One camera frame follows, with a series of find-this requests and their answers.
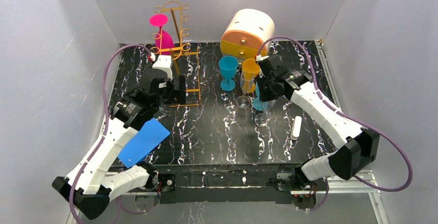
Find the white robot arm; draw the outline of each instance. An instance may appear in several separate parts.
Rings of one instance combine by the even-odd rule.
[[[295,168],[291,182],[304,187],[310,181],[335,175],[348,180],[375,160],[380,136],[336,114],[340,109],[324,94],[315,90],[307,73],[303,70],[288,70],[276,54],[258,56],[256,60],[261,68],[261,74],[256,78],[260,100],[266,102],[284,95],[303,108],[338,149],[299,165]],[[330,107],[322,102],[318,94],[322,95]]]
[[[152,69],[142,75],[138,86],[127,92],[112,110],[106,137],[90,161],[87,158],[102,139],[102,134],[66,177],[57,177],[53,181],[52,187],[69,200],[73,180],[82,165],[87,163],[75,185],[73,197],[74,205],[87,218],[97,218],[110,201],[134,188],[154,188],[158,183],[158,171],[144,162],[116,175],[105,175],[123,147],[143,124],[153,118],[161,103],[185,104],[185,78],[179,77],[179,89],[175,89],[172,62],[170,56],[160,55]]]

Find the clear wine glass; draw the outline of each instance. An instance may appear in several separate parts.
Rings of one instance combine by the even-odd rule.
[[[240,74],[240,88],[243,95],[237,98],[237,106],[239,108],[248,108],[251,105],[251,99],[246,95],[251,91],[254,85],[254,73],[243,70]]]
[[[271,120],[271,109],[274,107],[276,100],[261,102],[263,113],[259,113],[254,117],[254,124],[258,127],[266,127]]]

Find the black marble table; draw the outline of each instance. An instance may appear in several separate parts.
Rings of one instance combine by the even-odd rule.
[[[313,41],[301,42],[312,57],[316,81],[320,89],[333,99],[324,74],[317,48]],[[197,85],[197,70],[201,83],[201,106],[164,106],[156,118],[170,132],[146,161],[154,165],[233,165],[233,164],[296,164],[310,157],[318,157],[334,151],[334,145],[313,119],[286,98],[277,100],[268,127],[256,127],[253,118],[257,111],[236,106],[236,98],[242,94],[236,75],[237,86],[231,92],[220,87],[222,76],[218,62],[221,59],[219,43],[192,43],[191,50],[199,48],[200,65],[196,57],[178,59],[181,74],[186,76],[187,88]],[[291,69],[309,71],[308,63],[297,46],[290,42],[274,42],[271,53],[280,55]],[[134,48],[123,52],[110,100],[110,107],[126,91],[138,83],[141,74],[151,67],[145,51]],[[187,99],[197,101],[195,93]],[[292,119],[303,118],[297,141],[290,139]]]

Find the white marker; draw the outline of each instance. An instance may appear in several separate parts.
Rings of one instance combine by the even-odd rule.
[[[300,131],[301,131],[301,121],[302,118],[299,116],[296,116],[295,119],[293,120],[293,124],[292,124],[292,134],[290,135],[290,138],[292,140],[297,140],[298,137],[300,136]]]

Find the metal frame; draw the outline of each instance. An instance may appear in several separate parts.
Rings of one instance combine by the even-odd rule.
[[[322,67],[324,69],[324,73],[327,77],[327,81],[328,84],[330,86],[330,90],[332,92],[333,95],[333,100],[334,103],[340,107],[340,103],[339,103],[339,98],[337,96],[336,90],[335,90],[335,86],[333,84],[333,80],[332,80],[332,76],[330,74],[329,71],[329,66],[327,64],[327,58],[325,56],[325,52],[322,48],[322,40],[317,40],[315,41],[316,46],[317,46],[317,50],[318,50],[318,55],[321,58],[321,62],[322,62]],[[115,172],[108,172],[106,175],[110,176],[116,174]],[[365,179],[366,181],[377,185],[376,179],[374,177],[374,174],[372,172],[372,170],[362,170],[360,171],[357,176],[359,176],[362,179]],[[389,224],[388,221],[388,217],[386,216],[386,212],[385,209],[383,207],[382,204],[382,200],[380,198],[380,191],[373,189],[371,187],[368,187],[367,185],[359,182],[357,179],[352,178],[350,180],[343,180],[339,177],[333,177],[333,178],[328,178],[328,184],[330,187],[329,190],[329,194],[351,194],[351,193],[363,193],[363,194],[368,194],[369,198],[370,198],[370,203],[372,205],[372,208],[374,210],[374,214],[376,216],[376,220],[378,222],[378,224]],[[305,195],[308,194],[308,191],[291,191],[290,192],[291,195]],[[317,194],[320,194],[319,196],[321,196],[322,194],[325,194],[325,191],[318,191]],[[154,196],[156,195],[156,193],[152,193],[152,192],[128,192],[124,195],[138,195],[138,196]],[[71,213],[69,213],[68,219],[67,219],[67,224],[75,224],[75,220],[72,216]]]

